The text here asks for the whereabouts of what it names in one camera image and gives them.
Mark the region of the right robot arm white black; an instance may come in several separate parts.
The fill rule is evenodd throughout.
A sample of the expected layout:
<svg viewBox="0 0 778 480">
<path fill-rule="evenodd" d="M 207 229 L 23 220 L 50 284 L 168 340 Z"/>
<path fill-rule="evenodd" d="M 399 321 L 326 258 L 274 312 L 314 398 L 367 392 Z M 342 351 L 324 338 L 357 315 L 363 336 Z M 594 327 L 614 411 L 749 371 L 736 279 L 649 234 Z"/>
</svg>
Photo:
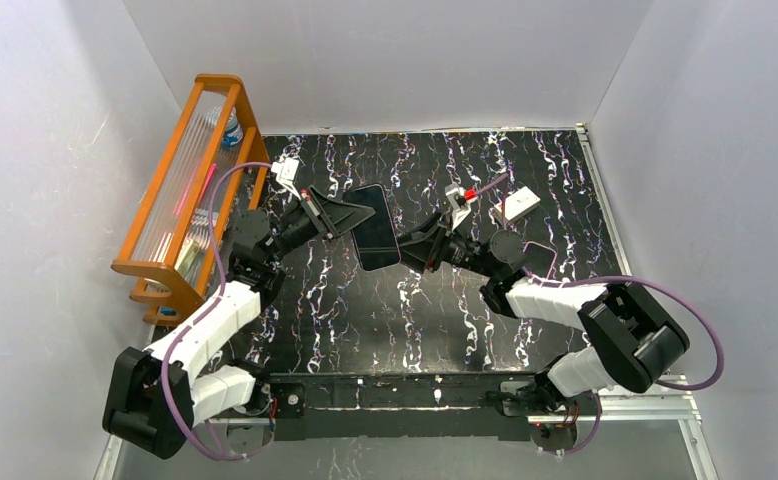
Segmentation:
<svg viewBox="0 0 778 480">
<path fill-rule="evenodd" d="M 633 280 L 545 285 L 529 278 L 535 256 L 515 232 L 498 230 L 479 242 L 435 214 L 397 242 L 402 264 L 419 273 L 448 263 L 486 277 L 480 293 L 495 314 L 558 323 L 588 336 L 589 346 L 535 374 L 533 400 L 556 403 L 613 386 L 644 393 L 690 347 L 684 329 Z"/>
</svg>

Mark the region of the phone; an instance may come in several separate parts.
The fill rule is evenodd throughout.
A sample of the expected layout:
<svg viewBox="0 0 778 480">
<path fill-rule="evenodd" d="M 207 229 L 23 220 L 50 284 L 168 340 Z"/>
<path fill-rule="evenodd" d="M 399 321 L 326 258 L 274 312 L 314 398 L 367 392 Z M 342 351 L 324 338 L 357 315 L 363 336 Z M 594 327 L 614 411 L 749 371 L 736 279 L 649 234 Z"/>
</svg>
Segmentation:
<svg viewBox="0 0 778 480">
<path fill-rule="evenodd" d="M 539 281 L 551 279 L 557 259 L 557 252 L 552 248 L 529 241 L 524 246 L 524 263 L 522 272 L 526 277 Z"/>
</svg>

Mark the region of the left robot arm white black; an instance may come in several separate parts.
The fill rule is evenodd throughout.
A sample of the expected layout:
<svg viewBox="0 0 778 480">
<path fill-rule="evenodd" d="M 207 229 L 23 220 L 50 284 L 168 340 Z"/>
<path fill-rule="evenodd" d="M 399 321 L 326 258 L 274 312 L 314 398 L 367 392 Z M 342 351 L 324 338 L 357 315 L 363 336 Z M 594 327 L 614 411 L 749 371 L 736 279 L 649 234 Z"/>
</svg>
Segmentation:
<svg viewBox="0 0 778 480">
<path fill-rule="evenodd" d="M 254 209 L 233 226 L 230 257 L 213 253 L 220 272 L 216 293 L 168 335 L 149 346 L 128 347 L 114 363 L 103 429 L 160 459 L 191 443 L 216 461 L 222 449 L 204 445 L 193 430 L 235 406 L 250 404 L 259 377 L 253 367 L 203 370 L 213 355 L 258 318 L 285 280 L 281 260 L 317 237 L 337 239 L 373 218 L 369 205 L 329 198 L 310 186 L 278 221 Z"/>
</svg>

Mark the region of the black phone case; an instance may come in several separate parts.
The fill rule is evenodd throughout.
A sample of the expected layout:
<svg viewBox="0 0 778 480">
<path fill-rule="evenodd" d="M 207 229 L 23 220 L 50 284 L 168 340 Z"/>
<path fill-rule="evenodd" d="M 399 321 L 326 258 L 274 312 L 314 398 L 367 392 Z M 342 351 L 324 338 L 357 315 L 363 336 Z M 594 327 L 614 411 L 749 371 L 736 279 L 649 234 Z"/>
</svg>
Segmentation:
<svg viewBox="0 0 778 480">
<path fill-rule="evenodd" d="M 357 258 L 364 271 L 390 267 L 401 261 L 384 188 L 379 184 L 346 191 L 343 200 L 374 210 L 374 215 L 352 230 Z"/>
</svg>

